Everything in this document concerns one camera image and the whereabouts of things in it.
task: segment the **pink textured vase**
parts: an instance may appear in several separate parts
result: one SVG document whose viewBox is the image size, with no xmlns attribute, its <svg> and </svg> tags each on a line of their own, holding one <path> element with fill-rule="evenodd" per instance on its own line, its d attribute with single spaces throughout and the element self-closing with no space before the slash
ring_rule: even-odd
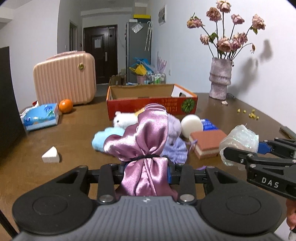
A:
<svg viewBox="0 0 296 241">
<path fill-rule="evenodd" d="M 231 85 L 232 61 L 213 58 L 209 80 L 212 82 L 210 97 L 226 100 L 227 86 Z"/>
</svg>

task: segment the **suitcase lock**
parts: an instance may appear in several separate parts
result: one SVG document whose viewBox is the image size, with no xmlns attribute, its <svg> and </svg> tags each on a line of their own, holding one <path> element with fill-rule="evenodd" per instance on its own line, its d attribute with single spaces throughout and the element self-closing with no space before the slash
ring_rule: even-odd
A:
<svg viewBox="0 0 296 241">
<path fill-rule="evenodd" d="M 78 69 L 83 70 L 83 69 L 84 69 L 84 64 L 83 64 L 83 63 L 80 63 L 80 64 L 78 65 Z"/>
</svg>

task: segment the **brown door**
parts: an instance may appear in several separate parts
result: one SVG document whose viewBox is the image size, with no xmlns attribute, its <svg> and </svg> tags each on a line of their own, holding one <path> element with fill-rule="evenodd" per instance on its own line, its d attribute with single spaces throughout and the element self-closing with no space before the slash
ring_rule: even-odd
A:
<svg viewBox="0 0 296 241">
<path fill-rule="evenodd" d="M 94 56 L 96 83 L 109 83 L 117 75 L 117 25 L 84 29 L 84 50 Z"/>
</svg>

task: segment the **white ball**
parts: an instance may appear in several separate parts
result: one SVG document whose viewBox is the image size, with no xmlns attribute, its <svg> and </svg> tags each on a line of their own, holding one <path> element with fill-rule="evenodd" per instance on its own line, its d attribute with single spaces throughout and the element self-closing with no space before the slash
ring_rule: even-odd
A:
<svg viewBox="0 0 296 241">
<path fill-rule="evenodd" d="M 181 121 L 182 134 L 189 138 L 190 134 L 195 131 L 203 131 L 203 125 L 197 115 L 187 115 Z"/>
</svg>

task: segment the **blue tissue box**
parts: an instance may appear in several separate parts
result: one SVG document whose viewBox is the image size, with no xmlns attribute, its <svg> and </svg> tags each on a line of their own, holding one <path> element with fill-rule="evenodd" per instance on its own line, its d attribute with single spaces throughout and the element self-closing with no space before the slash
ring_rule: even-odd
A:
<svg viewBox="0 0 296 241">
<path fill-rule="evenodd" d="M 212 124 L 208 119 L 201 119 L 204 131 L 219 130 L 215 125 Z"/>
<path fill-rule="evenodd" d="M 27 131 L 55 126 L 59 121 L 57 104 L 44 104 L 29 110 L 24 116 L 24 126 Z"/>
</svg>

